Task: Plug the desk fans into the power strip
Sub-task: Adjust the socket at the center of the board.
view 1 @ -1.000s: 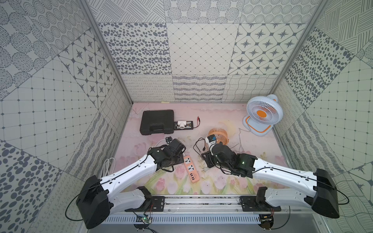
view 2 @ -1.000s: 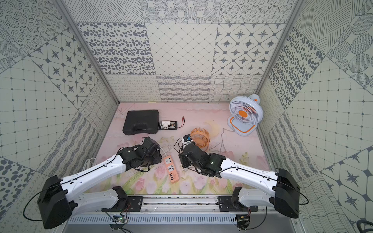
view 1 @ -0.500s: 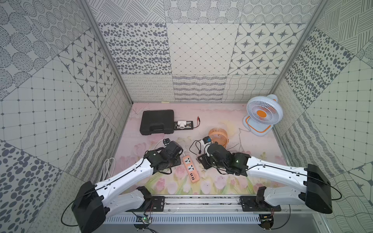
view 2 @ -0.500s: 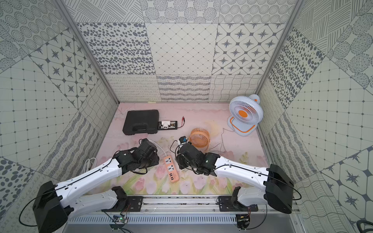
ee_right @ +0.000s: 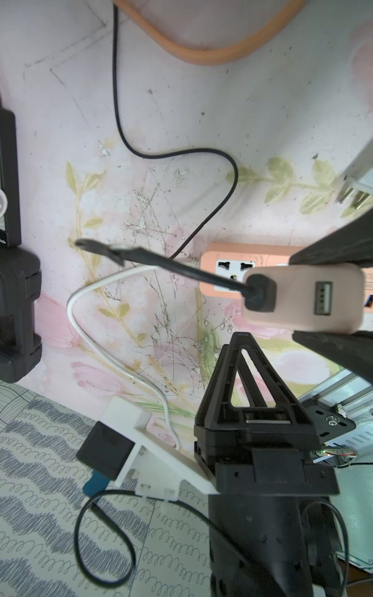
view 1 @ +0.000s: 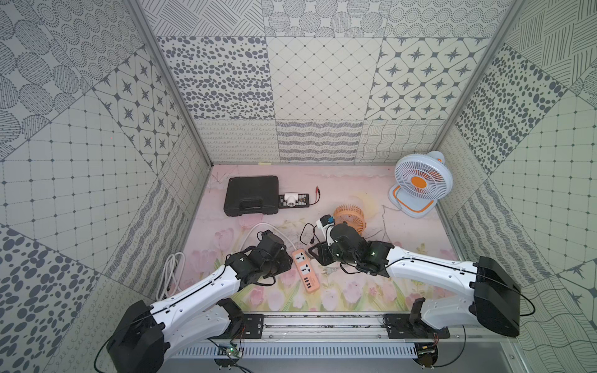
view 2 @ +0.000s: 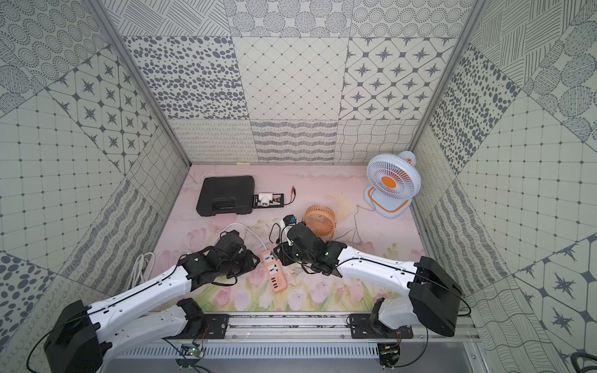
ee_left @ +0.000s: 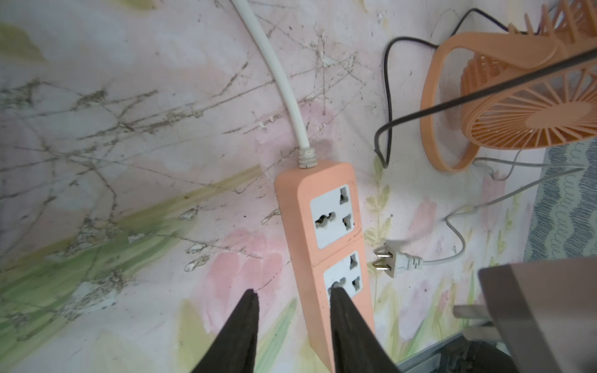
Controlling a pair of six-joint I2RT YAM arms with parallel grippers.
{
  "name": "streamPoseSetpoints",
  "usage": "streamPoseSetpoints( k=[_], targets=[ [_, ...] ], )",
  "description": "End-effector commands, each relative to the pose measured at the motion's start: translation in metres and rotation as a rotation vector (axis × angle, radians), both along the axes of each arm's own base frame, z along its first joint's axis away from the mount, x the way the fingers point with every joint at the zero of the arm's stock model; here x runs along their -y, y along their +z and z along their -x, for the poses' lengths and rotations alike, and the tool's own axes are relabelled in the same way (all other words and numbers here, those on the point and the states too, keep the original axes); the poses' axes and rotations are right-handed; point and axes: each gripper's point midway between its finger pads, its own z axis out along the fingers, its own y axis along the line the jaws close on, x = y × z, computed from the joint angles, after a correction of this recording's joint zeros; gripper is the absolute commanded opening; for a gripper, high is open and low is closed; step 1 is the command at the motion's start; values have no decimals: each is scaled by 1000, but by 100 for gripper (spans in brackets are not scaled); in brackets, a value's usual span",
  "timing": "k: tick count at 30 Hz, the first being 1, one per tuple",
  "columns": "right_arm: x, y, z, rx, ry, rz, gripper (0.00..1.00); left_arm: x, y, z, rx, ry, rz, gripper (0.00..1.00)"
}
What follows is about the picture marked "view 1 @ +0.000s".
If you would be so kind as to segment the orange power strip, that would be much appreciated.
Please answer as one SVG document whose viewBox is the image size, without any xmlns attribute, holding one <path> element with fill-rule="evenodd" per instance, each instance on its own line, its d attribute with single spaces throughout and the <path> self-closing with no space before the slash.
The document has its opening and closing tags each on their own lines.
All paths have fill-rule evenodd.
<svg viewBox="0 0 597 373">
<path fill-rule="evenodd" d="M 291 257 L 298 270 L 298 275 L 306 288 L 306 292 L 314 293 L 319 290 L 320 282 L 305 250 L 296 250 L 291 254 Z"/>
</svg>

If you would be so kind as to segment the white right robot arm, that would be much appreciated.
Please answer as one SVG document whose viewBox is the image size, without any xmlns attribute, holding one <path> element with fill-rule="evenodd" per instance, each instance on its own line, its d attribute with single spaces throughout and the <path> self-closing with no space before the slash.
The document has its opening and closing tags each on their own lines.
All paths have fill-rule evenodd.
<svg viewBox="0 0 597 373">
<path fill-rule="evenodd" d="M 479 325 L 506 337 L 520 334 L 521 289 L 494 259 L 444 260 L 414 253 L 389 242 L 368 241 L 346 223 L 319 220 L 324 237 L 317 261 L 351 267 L 353 274 L 406 278 L 451 292 L 449 298 L 419 298 L 410 312 L 412 323 L 432 329 Z"/>
</svg>

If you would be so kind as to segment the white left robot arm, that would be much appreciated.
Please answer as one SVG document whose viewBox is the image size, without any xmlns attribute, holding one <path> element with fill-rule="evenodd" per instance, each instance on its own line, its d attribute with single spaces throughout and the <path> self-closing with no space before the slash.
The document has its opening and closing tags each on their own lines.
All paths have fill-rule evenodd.
<svg viewBox="0 0 597 373">
<path fill-rule="evenodd" d="M 118 372 L 157 372 L 184 348 L 241 323 L 243 313 L 232 295 L 291 268 L 284 241 L 266 230 L 256 246 L 228 255 L 197 284 L 150 305 L 138 301 L 129 306 L 103 348 Z"/>
</svg>

